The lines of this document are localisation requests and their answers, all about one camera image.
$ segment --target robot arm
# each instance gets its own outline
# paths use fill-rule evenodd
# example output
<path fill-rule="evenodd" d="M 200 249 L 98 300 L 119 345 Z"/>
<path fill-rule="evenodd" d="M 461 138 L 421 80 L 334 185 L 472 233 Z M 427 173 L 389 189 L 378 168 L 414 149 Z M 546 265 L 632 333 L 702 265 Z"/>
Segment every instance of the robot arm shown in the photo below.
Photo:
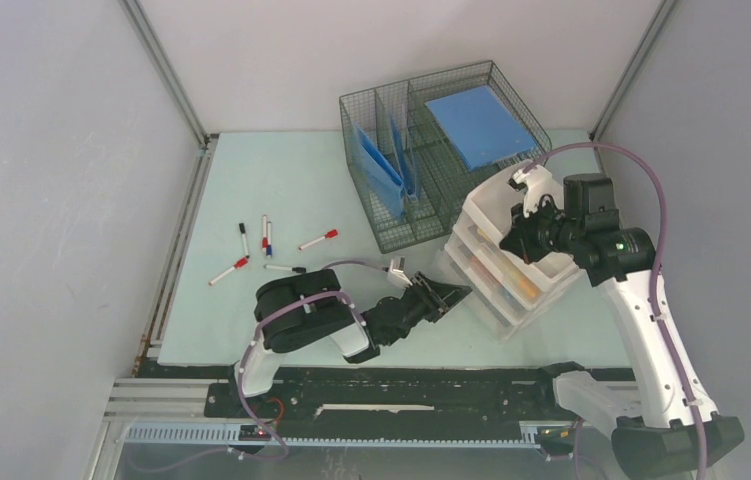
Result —
<path fill-rule="evenodd" d="M 679 361 L 706 420 L 708 460 L 713 463 L 743 440 L 736 417 L 722 417 L 696 375 L 681 342 L 658 278 L 663 318 L 649 304 L 649 279 L 655 249 L 639 228 L 622 229 L 611 180 L 602 174 L 564 179 L 564 208 L 552 198 L 551 174 L 542 167 L 518 171 L 511 180 L 527 189 L 511 209 L 512 226 L 500 247 L 526 263 L 551 252 L 567 253 L 587 271 L 612 307 L 640 392 L 640 403 L 623 399 L 589 373 L 571 371 L 555 378 L 557 403 L 594 425 L 613 443 L 623 471 L 632 479 L 654 478 L 696 468 L 694 418 L 682 389 L 676 362 L 658 322 L 664 322 Z"/>

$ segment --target white tabletop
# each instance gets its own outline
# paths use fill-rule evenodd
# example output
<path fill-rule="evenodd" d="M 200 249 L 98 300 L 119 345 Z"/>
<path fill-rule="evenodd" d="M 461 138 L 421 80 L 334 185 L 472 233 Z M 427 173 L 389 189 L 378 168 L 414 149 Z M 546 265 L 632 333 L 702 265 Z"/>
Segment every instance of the white tabletop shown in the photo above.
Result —
<path fill-rule="evenodd" d="M 587 140 L 583 131 L 553 130 L 549 136 L 555 146 Z M 558 180 L 598 171 L 591 150 L 565 152 L 548 167 Z M 272 221 L 271 263 L 317 269 L 347 258 L 386 263 L 401 254 L 408 273 L 422 270 L 439 277 L 432 262 L 447 237 L 380 254 L 351 182 L 339 132 L 222 134 L 167 320 L 161 364 L 230 365 L 239 359 L 254 331 L 255 292 L 284 275 L 263 268 L 263 214 Z M 210 287 L 211 278 L 242 256 L 240 222 L 248 231 L 251 261 Z M 333 228 L 338 237 L 298 251 L 299 244 Z M 375 271 L 344 266 L 336 272 L 362 310 L 384 296 L 401 295 Z M 458 305 L 438 323 L 423 322 L 362 366 L 533 367 L 567 360 L 591 367 L 629 365 L 610 311 L 586 277 L 507 342 L 498 342 Z M 285 364 L 349 366 L 328 339 L 289 354 Z"/>

